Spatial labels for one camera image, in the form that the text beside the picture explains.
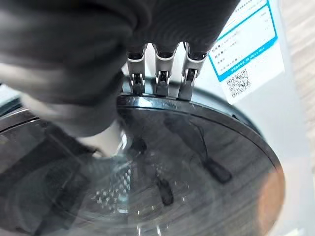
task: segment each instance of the robotic hand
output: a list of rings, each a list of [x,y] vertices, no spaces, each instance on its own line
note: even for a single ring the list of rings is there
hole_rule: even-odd
[[[116,118],[121,67],[143,92],[145,47],[156,50],[158,96],[168,95],[180,42],[187,46],[179,99],[190,100],[212,44],[239,0],[3,0],[0,82],[80,142],[111,156],[126,148]]]

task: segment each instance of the blue label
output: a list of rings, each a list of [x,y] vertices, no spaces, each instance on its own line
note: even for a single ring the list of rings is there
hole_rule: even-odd
[[[275,42],[277,41],[278,35],[277,35],[277,32],[276,32],[273,16],[271,14],[271,8],[270,8],[269,0],[267,0],[267,3],[265,5],[263,5],[260,9],[258,9],[253,14],[248,16],[246,19],[244,19],[243,21],[238,23],[236,26],[234,26],[230,31],[225,33],[223,36],[220,36],[219,39],[217,40],[217,42],[219,42],[220,40],[224,39],[227,35],[229,35],[233,31],[235,31],[235,29],[237,29],[240,25],[242,25],[244,22],[249,20],[252,16],[254,16],[257,13],[259,13],[266,6],[268,6],[268,9],[269,9],[269,12],[270,12],[272,25],[273,25],[273,30],[274,30],[274,33],[275,33],[275,37],[274,38],[272,38],[270,41],[268,41],[267,43],[265,43],[261,47],[257,48],[255,51],[250,53],[248,56],[244,57],[242,60],[239,60],[239,62],[237,64],[235,64],[232,68],[228,69],[227,71],[225,71],[221,75],[219,75],[219,73],[218,73],[218,71],[217,71],[217,69],[216,69],[216,67],[214,65],[213,59],[211,58],[211,56],[209,54],[209,59],[210,59],[211,65],[214,68],[214,71],[215,71],[215,73],[216,73],[216,75],[217,75],[217,77],[218,77],[220,82],[225,80],[227,77],[231,76],[232,74],[234,74],[236,71],[240,70],[242,67],[247,65],[251,60],[253,60],[256,57],[258,57],[259,55],[263,54],[265,51],[267,51],[269,48],[271,48],[275,44]]]

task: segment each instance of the gray fabric sleeve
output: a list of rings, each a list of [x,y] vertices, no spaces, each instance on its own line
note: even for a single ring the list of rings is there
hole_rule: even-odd
[[[137,11],[120,1],[82,2],[0,2],[1,82],[75,137],[97,134],[114,120],[124,42],[139,26]],[[116,4],[128,17],[115,12]],[[137,1],[133,7],[143,8]]]

